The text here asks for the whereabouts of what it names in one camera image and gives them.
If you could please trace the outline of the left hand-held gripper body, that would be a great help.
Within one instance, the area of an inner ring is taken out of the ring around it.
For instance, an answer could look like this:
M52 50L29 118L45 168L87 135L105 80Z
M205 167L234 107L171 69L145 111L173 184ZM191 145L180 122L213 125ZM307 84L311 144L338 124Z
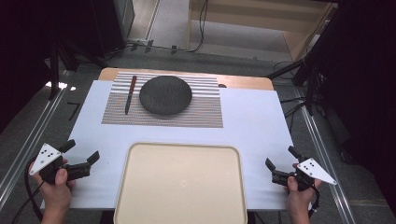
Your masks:
M59 148L44 144L35 158L29 175L39 174L43 181L54 185L55 176L63 166L63 153L59 151Z

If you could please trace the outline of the person's right hand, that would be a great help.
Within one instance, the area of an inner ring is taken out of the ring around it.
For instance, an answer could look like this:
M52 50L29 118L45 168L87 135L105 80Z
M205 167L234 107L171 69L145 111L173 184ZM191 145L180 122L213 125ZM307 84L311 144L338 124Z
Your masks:
M309 217L308 205L316 195L316 192L313 189L299 191L298 183L294 176L288 178L286 190L289 192L286 203L289 217Z

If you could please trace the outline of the person's left hand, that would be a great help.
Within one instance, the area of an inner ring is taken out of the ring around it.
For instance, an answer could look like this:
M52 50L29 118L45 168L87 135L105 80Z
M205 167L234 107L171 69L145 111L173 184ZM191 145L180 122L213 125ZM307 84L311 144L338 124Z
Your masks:
M76 185L76 181L68 181L68 173L64 168L60 168L55 176L55 184L44 182L39 174L33 175L37 184L42 184L40 193L45 201L45 214L65 214L71 203L71 188Z

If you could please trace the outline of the white table sheet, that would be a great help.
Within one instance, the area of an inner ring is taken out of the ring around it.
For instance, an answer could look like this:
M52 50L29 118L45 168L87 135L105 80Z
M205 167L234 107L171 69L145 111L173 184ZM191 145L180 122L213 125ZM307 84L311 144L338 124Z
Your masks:
M102 118L112 83L95 81L70 134L76 145L64 157L72 164L85 161L95 151L99 161L91 175L77 181L71 206L77 209L113 209L116 205L125 156L137 142L229 146L238 150L242 163L247 208L283 210L287 193L271 182L264 162L289 171L295 159L288 152L290 133L275 91L221 88L221 128L104 124Z

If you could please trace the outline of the black tripod stand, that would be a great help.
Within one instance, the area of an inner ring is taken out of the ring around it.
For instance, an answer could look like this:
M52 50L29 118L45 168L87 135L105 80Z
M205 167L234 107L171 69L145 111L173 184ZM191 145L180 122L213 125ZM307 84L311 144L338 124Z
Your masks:
M304 98L304 105L308 111L308 114L312 116L313 115L312 104L314 103L314 90L316 86L316 76L318 75L318 68L309 59L308 56L305 56L301 60L289 64L286 67L283 67L273 72L270 75L267 75L266 78L274 79L288 72L291 72L294 69L297 69L297 73L292 79L292 84L295 87L302 87L303 84L307 82L307 90L306 90L306 96Z

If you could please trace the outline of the wooden table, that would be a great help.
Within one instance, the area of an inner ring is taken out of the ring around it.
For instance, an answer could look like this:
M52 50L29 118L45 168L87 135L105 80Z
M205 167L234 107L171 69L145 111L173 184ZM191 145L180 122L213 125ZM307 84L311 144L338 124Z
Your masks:
M227 88L232 89L249 89L272 91L274 89L272 81L267 77L241 77L232 75L192 73L180 71L166 71L153 69L126 69L126 68L105 68L99 75L99 80L113 81L119 72L137 73L137 74L155 74L155 75L177 75L189 77L215 77L219 84L224 84Z

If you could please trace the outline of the beige plastic tray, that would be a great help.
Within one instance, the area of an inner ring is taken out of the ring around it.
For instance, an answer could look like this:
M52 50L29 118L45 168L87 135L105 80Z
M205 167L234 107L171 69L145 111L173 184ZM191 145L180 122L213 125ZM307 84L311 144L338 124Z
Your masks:
M248 224L233 147L139 143L128 153L114 224Z

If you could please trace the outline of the dark curtain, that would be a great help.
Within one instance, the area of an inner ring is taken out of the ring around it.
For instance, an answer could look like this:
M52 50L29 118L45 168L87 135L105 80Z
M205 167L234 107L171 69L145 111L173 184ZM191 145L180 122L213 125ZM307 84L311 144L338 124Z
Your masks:
M396 215L396 0L340 0L315 50L319 92L348 133L342 149Z
M50 81L45 60L83 0L0 0L0 133Z

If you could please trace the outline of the striped placemat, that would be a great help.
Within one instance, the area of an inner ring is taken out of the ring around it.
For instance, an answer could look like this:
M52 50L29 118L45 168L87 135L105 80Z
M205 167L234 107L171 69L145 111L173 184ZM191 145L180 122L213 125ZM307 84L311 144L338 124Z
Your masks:
M128 115L124 113L131 80L137 76ZM114 79L102 118L103 124L166 126L191 128L222 128L222 112L218 81L215 77L179 77L192 90L190 105L173 116L160 116L148 112L140 103L142 86L154 77L163 75L119 72Z

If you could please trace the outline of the dark round plate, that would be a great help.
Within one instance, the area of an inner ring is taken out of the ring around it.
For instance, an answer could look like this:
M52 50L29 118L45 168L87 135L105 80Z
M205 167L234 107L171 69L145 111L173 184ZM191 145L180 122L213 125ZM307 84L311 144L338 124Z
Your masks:
M150 113L173 116L191 103L190 85L179 77L159 76L147 81L139 92L141 105Z

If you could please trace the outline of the dark cabinet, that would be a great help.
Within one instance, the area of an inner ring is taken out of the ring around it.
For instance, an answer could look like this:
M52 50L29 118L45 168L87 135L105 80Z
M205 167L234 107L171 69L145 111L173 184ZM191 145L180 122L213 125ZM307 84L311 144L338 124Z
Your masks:
M96 54L106 54L126 46L134 22L133 0L91 0L98 34Z

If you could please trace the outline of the light wooden shelf unit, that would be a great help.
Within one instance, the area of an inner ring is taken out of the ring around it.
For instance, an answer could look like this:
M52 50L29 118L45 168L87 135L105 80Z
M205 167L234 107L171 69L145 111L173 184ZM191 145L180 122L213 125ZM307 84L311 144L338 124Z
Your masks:
M206 20L282 31L298 61L335 7L336 0L208 0Z

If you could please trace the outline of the metal floor rail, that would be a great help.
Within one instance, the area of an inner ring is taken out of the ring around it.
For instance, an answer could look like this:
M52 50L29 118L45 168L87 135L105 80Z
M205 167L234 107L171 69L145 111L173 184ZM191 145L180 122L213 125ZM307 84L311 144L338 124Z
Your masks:
M73 86L74 71L60 75L60 89L52 100L51 87L45 85L0 134L0 210L13 197L14 188L23 186L26 163L40 150L50 134L48 126L60 111L60 103Z
M315 118L308 113L305 105L302 105L296 111L295 116L290 116L289 129L297 149L305 155L313 156L323 166L324 170L337 181L336 185L322 183L318 188L320 191L320 207L314 218L321 218L330 214L330 212L334 212L335 218L329 219L334 219L335 224L357 224L341 180L338 178L330 154L319 133Z

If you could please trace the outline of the black angled floor bracket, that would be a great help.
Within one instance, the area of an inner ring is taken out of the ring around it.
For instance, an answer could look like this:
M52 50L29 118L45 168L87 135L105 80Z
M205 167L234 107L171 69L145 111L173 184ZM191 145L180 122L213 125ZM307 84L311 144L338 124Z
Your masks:
M69 121L73 120L76 116L77 116L77 112L79 111L80 107L81 107L81 103L77 103L77 102L67 102L68 105L72 105L74 107L72 114L69 117Z

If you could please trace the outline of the red-handled knife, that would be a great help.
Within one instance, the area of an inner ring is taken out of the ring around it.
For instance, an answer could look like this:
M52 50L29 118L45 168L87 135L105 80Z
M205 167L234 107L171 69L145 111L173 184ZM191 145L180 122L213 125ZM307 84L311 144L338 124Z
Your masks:
M130 104L132 102L132 97L133 97L134 87L135 87L136 81L137 81L137 76L133 76L132 80L131 80L131 84L130 84L127 100L126 100L126 103L125 103L125 107L124 107L125 115L128 115L128 113L129 113Z

